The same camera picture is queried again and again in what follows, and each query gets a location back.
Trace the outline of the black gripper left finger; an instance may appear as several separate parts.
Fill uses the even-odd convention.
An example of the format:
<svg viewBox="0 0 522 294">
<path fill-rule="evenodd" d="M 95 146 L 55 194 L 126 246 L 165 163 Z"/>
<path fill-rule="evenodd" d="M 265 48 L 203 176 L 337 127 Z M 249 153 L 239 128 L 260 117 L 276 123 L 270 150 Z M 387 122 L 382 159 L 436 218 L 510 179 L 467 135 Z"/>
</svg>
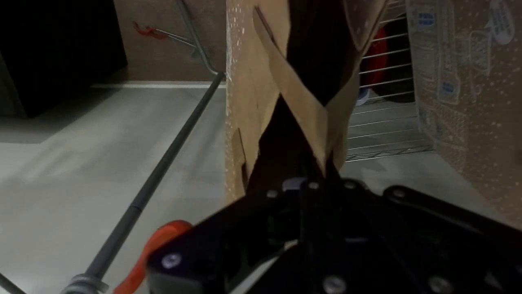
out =
<svg viewBox="0 0 522 294">
<path fill-rule="evenodd" d="M 247 294 L 327 294 L 312 220 L 322 192 L 320 181 L 298 177 L 213 213 L 147 257 L 149 292 L 232 294 L 273 261 Z"/>
</svg>

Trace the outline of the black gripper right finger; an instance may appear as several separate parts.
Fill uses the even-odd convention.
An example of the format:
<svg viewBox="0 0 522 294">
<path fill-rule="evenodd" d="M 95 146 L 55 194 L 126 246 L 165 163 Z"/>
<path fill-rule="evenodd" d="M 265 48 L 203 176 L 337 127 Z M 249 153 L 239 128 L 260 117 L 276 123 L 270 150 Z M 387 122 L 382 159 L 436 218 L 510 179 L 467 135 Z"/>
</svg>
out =
<svg viewBox="0 0 522 294">
<path fill-rule="evenodd" d="M 356 179 L 332 189 L 391 262 L 405 294 L 522 294 L 522 233 L 426 192 L 391 185 L 374 194 Z"/>
</svg>

